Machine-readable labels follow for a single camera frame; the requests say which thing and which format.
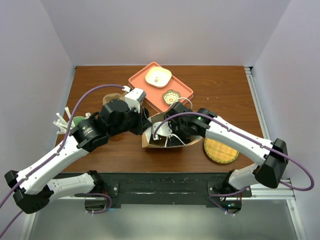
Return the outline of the brown paper bag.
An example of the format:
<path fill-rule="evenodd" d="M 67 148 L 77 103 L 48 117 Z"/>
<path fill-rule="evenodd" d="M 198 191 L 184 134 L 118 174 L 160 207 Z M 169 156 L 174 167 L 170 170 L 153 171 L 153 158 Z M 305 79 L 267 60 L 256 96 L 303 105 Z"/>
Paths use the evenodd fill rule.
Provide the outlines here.
<path fill-rule="evenodd" d="M 159 128 L 156 133 L 157 137 L 154 139 L 153 133 L 165 119 L 165 113 L 166 112 L 160 112 L 148 118 L 151 122 L 151 127 L 149 127 L 141 137 L 142 148 L 169 149 L 187 147 L 198 143 L 202 139 L 201 136 L 182 137 L 180 133 L 176 134 L 169 128 L 168 122 Z"/>

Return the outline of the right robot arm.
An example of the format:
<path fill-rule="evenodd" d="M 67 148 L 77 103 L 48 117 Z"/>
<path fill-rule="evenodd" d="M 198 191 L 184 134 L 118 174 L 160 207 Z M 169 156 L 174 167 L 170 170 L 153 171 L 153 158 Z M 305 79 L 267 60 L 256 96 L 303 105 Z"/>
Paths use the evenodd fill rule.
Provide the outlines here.
<path fill-rule="evenodd" d="M 172 133 L 182 139 L 201 136 L 223 143 L 252 160 L 242 169 L 231 170 L 223 184 L 223 192 L 230 197 L 241 189 L 255 184 L 276 189 L 288 165 L 287 144 L 277 138 L 264 139 L 226 122 L 205 108 L 193 112 L 183 104 L 175 103 L 164 115 Z"/>

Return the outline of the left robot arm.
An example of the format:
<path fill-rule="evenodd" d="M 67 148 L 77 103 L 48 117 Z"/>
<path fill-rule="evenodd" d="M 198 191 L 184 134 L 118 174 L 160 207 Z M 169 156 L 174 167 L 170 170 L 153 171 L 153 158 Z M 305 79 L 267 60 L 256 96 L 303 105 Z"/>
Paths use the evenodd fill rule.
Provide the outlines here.
<path fill-rule="evenodd" d="M 5 174 L 16 205 L 24 213 L 32 214 L 51 201 L 69 195 L 102 195 L 105 182 L 95 170 L 75 177 L 57 179 L 56 176 L 73 162 L 107 144 L 110 137 L 125 132 L 142 135 L 151 125 L 149 111 L 138 100 L 112 99 L 101 111 L 80 121 L 59 145 L 36 163 Z"/>

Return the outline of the cardboard cup carrier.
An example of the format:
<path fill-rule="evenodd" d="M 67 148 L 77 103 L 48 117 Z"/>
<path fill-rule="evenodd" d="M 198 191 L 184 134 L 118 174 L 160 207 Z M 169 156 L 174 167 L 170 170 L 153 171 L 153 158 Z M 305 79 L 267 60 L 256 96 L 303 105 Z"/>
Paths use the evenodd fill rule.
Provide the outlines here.
<path fill-rule="evenodd" d="M 107 94 L 103 97 L 102 104 L 105 105 L 105 104 L 109 103 L 111 100 L 116 100 L 116 99 L 124 101 L 126 94 L 127 94 L 127 92 Z"/>

